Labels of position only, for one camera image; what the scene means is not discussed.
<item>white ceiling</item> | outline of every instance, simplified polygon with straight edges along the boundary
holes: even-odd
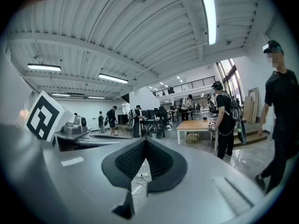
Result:
[[[46,0],[17,13],[7,38],[13,64],[38,90],[115,98],[244,55],[258,2],[215,0],[219,27],[211,46],[197,46],[207,39],[201,0]],[[36,55],[62,71],[29,70]],[[129,83],[99,79],[100,72]]]

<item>wooden tabletop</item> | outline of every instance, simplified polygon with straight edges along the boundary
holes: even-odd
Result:
[[[209,126],[207,125],[208,120],[189,120],[189,121],[183,121],[178,127],[177,130],[194,130],[194,129],[209,129]]]

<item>large window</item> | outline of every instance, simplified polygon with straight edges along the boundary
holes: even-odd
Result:
[[[240,103],[243,104],[244,94],[240,88],[241,80],[233,59],[218,62],[217,66],[226,92],[239,99]]]

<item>white table leg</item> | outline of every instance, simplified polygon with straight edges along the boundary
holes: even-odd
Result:
[[[181,137],[179,136],[179,130],[178,130],[178,144],[181,144]]]
[[[214,155],[217,155],[217,146],[218,146],[218,130],[216,131],[216,137],[215,137]]]

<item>railing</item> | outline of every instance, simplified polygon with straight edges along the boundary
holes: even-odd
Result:
[[[196,81],[192,81],[192,82],[188,82],[188,83],[184,83],[184,84],[180,84],[177,86],[173,86],[173,91],[174,93],[176,92],[181,92],[181,91],[187,91],[187,90],[191,90],[191,89],[196,89],[205,85],[210,85],[212,86],[212,84],[215,82],[215,76],[212,77],[207,77],[201,80],[196,80]],[[160,90],[160,91],[152,91],[154,95],[156,95],[156,97],[161,97],[163,96],[163,92],[165,93],[165,95],[169,95],[168,94],[168,88]]]

